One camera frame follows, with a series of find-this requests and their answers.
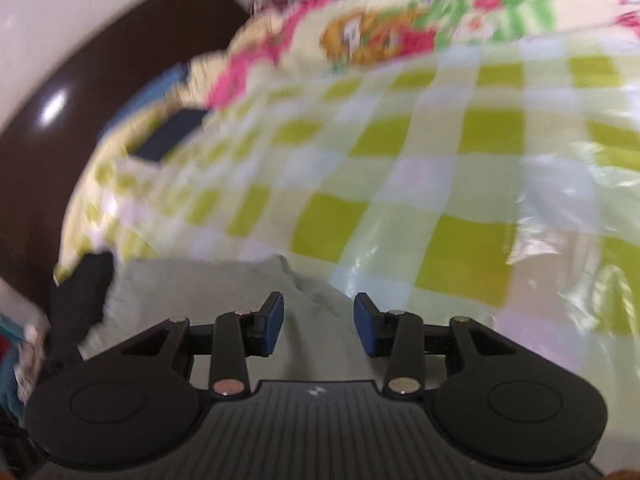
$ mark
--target black cloth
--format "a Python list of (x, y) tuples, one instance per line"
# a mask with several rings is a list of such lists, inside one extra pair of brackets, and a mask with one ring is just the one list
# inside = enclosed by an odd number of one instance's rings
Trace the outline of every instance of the black cloth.
[(86, 254), (50, 298), (49, 361), (79, 356), (78, 345), (102, 321), (102, 308), (113, 281), (113, 254)]
[(183, 108), (178, 110), (167, 122), (154, 131), (134, 153), (134, 156), (160, 162), (162, 158), (200, 126), (206, 110)]

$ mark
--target metal screw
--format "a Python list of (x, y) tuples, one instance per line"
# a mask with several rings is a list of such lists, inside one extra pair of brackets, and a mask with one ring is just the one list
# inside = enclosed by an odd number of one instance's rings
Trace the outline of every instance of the metal screw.
[(411, 377), (398, 377), (389, 381), (389, 389), (396, 394), (414, 394), (420, 389), (420, 383)]
[(234, 396), (244, 392), (244, 384), (237, 379), (220, 379), (213, 384), (213, 391), (222, 396)]

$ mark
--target pillow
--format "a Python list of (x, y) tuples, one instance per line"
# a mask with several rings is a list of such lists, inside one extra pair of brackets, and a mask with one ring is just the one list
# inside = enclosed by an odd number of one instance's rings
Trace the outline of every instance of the pillow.
[(98, 134), (98, 142), (106, 136), (114, 126), (121, 121), (133, 115), (135, 112), (144, 108), (164, 95), (176, 83), (182, 83), (187, 79), (189, 70), (183, 63), (177, 63), (168, 68), (161, 75), (144, 85), (127, 103), (117, 111), (117, 113), (109, 120), (102, 131)]

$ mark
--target green and white checkered sheet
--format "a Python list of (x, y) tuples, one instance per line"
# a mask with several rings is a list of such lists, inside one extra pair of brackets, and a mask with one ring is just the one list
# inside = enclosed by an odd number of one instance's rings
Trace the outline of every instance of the green and white checkered sheet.
[(637, 46), (561, 38), (274, 81), (161, 165), (101, 165), (58, 273), (101, 248), (284, 254), (382, 308), (495, 327), (638, 434), (639, 82)]

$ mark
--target colorful fabric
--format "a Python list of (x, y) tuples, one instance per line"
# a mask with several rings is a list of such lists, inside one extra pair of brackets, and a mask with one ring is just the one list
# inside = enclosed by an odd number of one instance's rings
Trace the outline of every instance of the colorful fabric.
[(277, 27), (230, 53), (206, 105), (229, 106), (265, 78), (370, 66), (453, 44), (576, 32), (637, 41), (640, 27), (631, 23), (640, 23), (639, 11), (640, 0), (306, 0), (271, 11)]
[(18, 349), (12, 346), (0, 362), (0, 406), (16, 420), (22, 419), (24, 404), (18, 398), (15, 368), (18, 366)]
[[(20, 392), (27, 388), (32, 389), (38, 378), (42, 364), (42, 358), (39, 356), (44, 356), (44, 339), (48, 331), (49, 320), (43, 311), (0, 280), (0, 346), (4, 348), (8, 343), (12, 348), (16, 348), (16, 355), (19, 349), (20, 361), (16, 363), (15, 377), (12, 381), (15, 383), (17, 380), (18, 396), (23, 402), (26, 397), (20, 396)], [(14, 373), (14, 366), (4, 368), (5, 372), (7, 370)], [(0, 392), (0, 397), (2, 396), (6, 398), (6, 395)]]
[(135, 113), (130, 118), (118, 124), (111, 133), (101, 140), (78, 179), (76, 188), (71, 195), (65, 212), (62, 226), (62, 239), (60, 240), (60, 254), (68, 253), (67, 248), (75, 246), (74, 239), (82, 232), (87, 221), (94, 221), (93, 211), (80, 206), (84, 202), (87, 189), (91, 189), (97, 180), (104, 178), (103, 167), (109, 160), (127, 153), (135, 152), (155, 131), (180, 107), (177, 99), (156, 101), (148, 108)]
[(104, 248), (284, 254), (348, 296), (493, 326), (637, 435), (638, 84), (640, 47), (563, 38), (271, 82), (163, 165), (104, 160), (58, 272)]

